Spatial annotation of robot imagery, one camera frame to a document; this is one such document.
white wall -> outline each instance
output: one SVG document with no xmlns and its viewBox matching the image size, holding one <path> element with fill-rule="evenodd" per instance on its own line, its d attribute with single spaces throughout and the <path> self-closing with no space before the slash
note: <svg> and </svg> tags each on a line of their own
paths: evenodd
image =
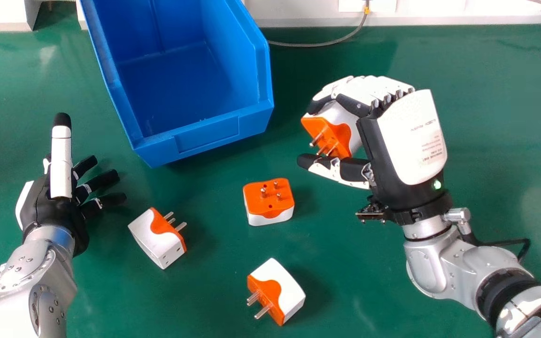
<svg viewBox="0 0 541 338">
<path fill-rule="evenodd" d="M 361 13 L 340 13 L 340 0 L 244 0 L 261 27 L 355 26 Z M 366 25 L 541 23 L 527 0 L 397 0 L 393 13 L 371 13 Z"/>
</svg>

blue plastic bin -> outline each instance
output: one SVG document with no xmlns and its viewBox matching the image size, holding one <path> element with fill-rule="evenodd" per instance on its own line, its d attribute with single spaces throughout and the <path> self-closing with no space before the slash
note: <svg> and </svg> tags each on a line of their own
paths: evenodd
<svg viewBox="0 0 541 338">
<path fill-rule="evenodd" d="M 150 166 L 266 129 L 266 39 L 240 0 L 82 0 L 110 98 Z"/>
</svg>

green tabletop surface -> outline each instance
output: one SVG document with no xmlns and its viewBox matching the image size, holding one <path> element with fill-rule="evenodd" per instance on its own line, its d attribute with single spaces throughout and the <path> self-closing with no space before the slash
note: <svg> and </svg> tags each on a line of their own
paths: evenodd
<svg viewBox="0 0 541 338">
<path fill-rule="evenodd" d="M 397 225 L 356 219 L 366 191 L 296 165 L 310 151 L 299 122 L 309 100 L 347 75 L 432 90 L 455 205 L 470 208 L 480 239 L 531 238 L 525 266 L 541 281 L 541 25 L 370 27 L 332 47 L 272 47 L 268 130 L 150 169 L 131 150 L 74 5 L 41 12 L 35 32 L 0 33 L 0 264 L 21 243 L 15 202 L 24 182 L 41 174 L 58 111 L 73 118 L 74 160 L 94 154 L 99 172 L 118 169 L 122 180 L 109 191 L 128 196 L 90 225 L 90 246 L 74 259 L 70 338 L 489 337 L 472 310 L 415 289 Z M 264 34 L 312 42 L 349 30 Z M 294 217 L 249 226 L 242 187 L 275 177 L 291 182 Z M 189 223 L 187 253 L 165 271 L 127 228 L 152 206 Z M 269 316 L 256 321 L 260 306 L 245 305 L 246 276 L 270 257 L 306 293 L 283 327 Z"/>
</svg>

orange and white plug adapter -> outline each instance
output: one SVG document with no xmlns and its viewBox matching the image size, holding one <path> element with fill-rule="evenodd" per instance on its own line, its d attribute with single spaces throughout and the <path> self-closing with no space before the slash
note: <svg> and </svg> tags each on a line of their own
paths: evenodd
<svg viewBox="0 0 541 338">
<path fill-rule="evenodd" d="M 243 187 L 243 200 L 249 225 L 284 222 L 294 215 L 294 195 L 288 179 L 251 182 Z"/>
<path fill-rule="evenodd" d="M 172 223 L 174 213 L 162 216 L 151 207 L 129 224 L 129 230 L 141 249 L 162 269 L 166 269 L 176 259 L 187 252 L 185 240 L 178 233 L 187 223 L 177 227 Z"/>
<path fill-rule="evenodd" d="M 279 326 L 302 308 L 306 298 L 292 275 L 274 258 L 247 276 L 247 288 L 252 293 L 246 300 L 247 306 L 256 301 L 262 305 L 262 310 L 254 318 L 260 319 L 268 312 Z"/>
<path fill-rule="evenodd" d="M 336 101 L 327 103 L 316 115 L 305 114 L 304 129 L 312 137 L 310 147 L 318 146 L 317 156 L 352 157 L 363 145 L 356 128 L 358 116 L 348 113 Z"/>
</svg>

robotic arm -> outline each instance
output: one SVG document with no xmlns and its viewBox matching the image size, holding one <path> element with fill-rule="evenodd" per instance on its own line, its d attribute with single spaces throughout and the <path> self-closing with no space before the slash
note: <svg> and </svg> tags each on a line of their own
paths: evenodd
<svg viewBox="0 0 541 338">
<path fill-rule="evenodd" d="M 59 113 L 52 128 L 52 153 L 45 174 L 27 182 L 15 208 L 22 245 L 0 265 L 0 338 L 63 338 L 67 310 L 76 293 L 72 259 L 86 250 L 86 221 L 108 206 L 125 201 L 123 193 L 86 201 L 118 182 L 107 171 L 77 186 L 97 164 L 90 156 L 72 167 L 71 122 Z"/>
<path fill-rule="evenodd" d="M 417 289 L 474 310 L 498 338 L 541 338 L 541 284 L 520 265 L 530 242 L 479 242 L 469 210 L 452 208 L 430 90 L 387 77 L 346 77 L 315 95 L 301 121 L 319 151 L 300 155 L 298 165 L 371 190 L 356 216 L 402 228 L 406 270 Z M 367 159 L 352 158 L 361 146 Z M 500 248 L 519 243 L 517 256 Z"/>
</svg>

